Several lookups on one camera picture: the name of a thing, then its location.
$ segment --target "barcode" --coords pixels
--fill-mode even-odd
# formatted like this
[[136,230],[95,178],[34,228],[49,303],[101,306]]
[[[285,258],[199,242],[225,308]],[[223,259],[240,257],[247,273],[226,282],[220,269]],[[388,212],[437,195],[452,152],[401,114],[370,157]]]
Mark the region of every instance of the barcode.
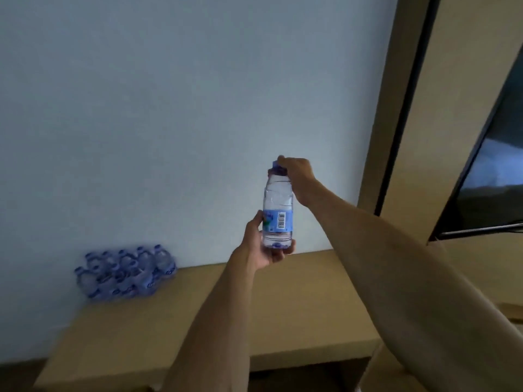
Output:
[[278,229],[285,229],[285,212],[278,212]]

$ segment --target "hand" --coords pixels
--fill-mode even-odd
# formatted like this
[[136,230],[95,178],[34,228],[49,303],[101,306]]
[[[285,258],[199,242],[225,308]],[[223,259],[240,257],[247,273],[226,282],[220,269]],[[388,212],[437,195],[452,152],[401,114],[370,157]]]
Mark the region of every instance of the hand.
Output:
[[287,169],[296,199],[303,205],[309,206],[307,193],[312,184],[318,183],[312,172],[311,163],[305,158],[278,157],[278,165]]
[[247,223],[245,235],[239,249],[245,250],[248,262],[252,264],[254,270],[259,270],[272,263],[277,263],[290,255],[296,248],[296,241],[293,239],[290,248],[269,249],[262,244],[262,232],[258,230],[263,221],[263,212],[258,210],[256,216]]

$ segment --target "bottle label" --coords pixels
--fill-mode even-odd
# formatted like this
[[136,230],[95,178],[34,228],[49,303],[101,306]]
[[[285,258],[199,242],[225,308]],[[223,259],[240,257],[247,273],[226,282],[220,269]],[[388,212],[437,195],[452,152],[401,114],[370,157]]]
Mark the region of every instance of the bottle label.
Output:
[[264,210],[263,230],[265,232],[291,232],[292,210]]

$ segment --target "bottle bottom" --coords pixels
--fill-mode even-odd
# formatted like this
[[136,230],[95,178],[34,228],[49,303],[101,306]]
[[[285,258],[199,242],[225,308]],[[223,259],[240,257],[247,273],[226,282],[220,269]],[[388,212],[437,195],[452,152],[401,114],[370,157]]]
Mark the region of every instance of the bottle bottom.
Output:
[[263,246],[271,249],[287,249],[292,244],[292,232],[265,232]]

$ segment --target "white wall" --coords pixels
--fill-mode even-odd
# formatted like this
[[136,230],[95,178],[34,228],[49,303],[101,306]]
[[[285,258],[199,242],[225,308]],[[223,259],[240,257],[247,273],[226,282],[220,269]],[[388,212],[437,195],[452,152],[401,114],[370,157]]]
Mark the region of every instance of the white wall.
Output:
[[[396,0],[1,0],[0,361],[44,356],[91,249],[224,262],[278,154],[356,203]],[[299,251],[330,247],[296,207]]]

